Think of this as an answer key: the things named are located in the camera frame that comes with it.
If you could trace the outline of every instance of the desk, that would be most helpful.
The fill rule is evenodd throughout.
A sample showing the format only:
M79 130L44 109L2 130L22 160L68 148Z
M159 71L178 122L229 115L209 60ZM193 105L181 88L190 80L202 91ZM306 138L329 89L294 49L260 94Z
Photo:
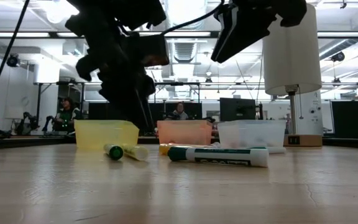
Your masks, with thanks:
M269 169L0 150L0 224L358 223L358 149L289 149Z

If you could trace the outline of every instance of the computer monitor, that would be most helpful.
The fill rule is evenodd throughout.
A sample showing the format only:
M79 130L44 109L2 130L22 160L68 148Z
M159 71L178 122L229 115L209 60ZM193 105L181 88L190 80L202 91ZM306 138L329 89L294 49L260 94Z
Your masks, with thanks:
M255 100L220 98L221 121L255 119Z

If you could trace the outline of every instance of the ceiling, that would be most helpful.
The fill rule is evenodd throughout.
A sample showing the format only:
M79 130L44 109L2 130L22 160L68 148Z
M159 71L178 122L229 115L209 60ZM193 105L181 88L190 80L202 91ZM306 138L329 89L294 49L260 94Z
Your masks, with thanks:
M166 0L162 3L170 1L180 1L181 4L194 4L195 2L203 2L207 0ZM68 4L57 5L53 1L31 1L29 9L27 10L21 31L40 32L40 31L68 31L64 24L75 9ZM219 0L209 0L203 6L201 12L210 11L218 4ZM347 7L340 9L342 1L332 0L309 0L310 4L316 6L317 9L317 25L318 30L358 30L358 0L347 1ZM17 18L19 17L23 2L20 0L0 0L0 31L13 31L16 26ZM157 27L153 27L153 31L161 31L166 29L172 21L172 14L181 14L185 17L187 14L192 14L190 8L179 7L175 12L170 11L168 4L164 4L167 12L167 22L163 22ZM220 24L213 17L207 18L201 25L200 30L220 30ZM9 40L0 40L1 45L7 45ZM170 44L170 55L173 57L179 54L183 47L195 47L195 57L191 64L174 64L163 67L160 72L154 70L153 75L159 82L167 82L169 80L179 80L188 82L204 82L210 74L213 82L259 82L262 75L263 83L263 69L261 69L260 59L262 57L262 41L256 42L254 45L244 49L241 53L230 58L221 65L212 62L209 57L214 49L216 39L191 39L186 40L187 43L177 43L174 40L168 40ZM327 49L331 49L336 44L344 40L319 39L320 52L323 53ZM32 39L32 40L16 40L15 46L34 46L44 49L46 52L52 54L58 61L64 64L64 69L61 70L62 77L74 77L79 79L75 72L74 66L78 58L73 58L68 53L69 49L77 49L80 52L87 48L84 40L55 40L55 39ZM348 48L343 49L346 59L343 62L335 64L329 60L320 61L321 78L324 82L331 82L334 74L341 77L342 82L358 82L358 42ZM347 92L355 86L335 90L336 92Z

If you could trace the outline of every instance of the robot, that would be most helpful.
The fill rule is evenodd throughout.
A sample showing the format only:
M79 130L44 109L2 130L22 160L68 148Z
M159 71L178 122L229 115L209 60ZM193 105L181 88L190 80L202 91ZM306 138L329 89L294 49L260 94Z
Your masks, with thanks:
M80 13L71 16L65 26L89 45L88 54L76 64L79 76L91 81L90 73L99 70L99 93L117 110L116 119L132 121L143 130L154 129L148 97L155 92L155 85L145 67L170 63L166 33L213 15L222 29L211 59L223 63L269 35L267 28L277 15L283 18L281 26L291 27L306 14L305 0L230 0L226 4L222 0L205 16L161 34L139 36L124 27L135 30L143 24L147 28L161 24L167 17L159 0L68 2Z

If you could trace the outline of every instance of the orange plastic bin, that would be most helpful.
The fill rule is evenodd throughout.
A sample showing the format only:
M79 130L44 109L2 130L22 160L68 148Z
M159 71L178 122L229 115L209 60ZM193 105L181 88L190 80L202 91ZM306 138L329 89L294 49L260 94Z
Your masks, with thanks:
M211 144L212 124L205 120L157 121L160 144Z

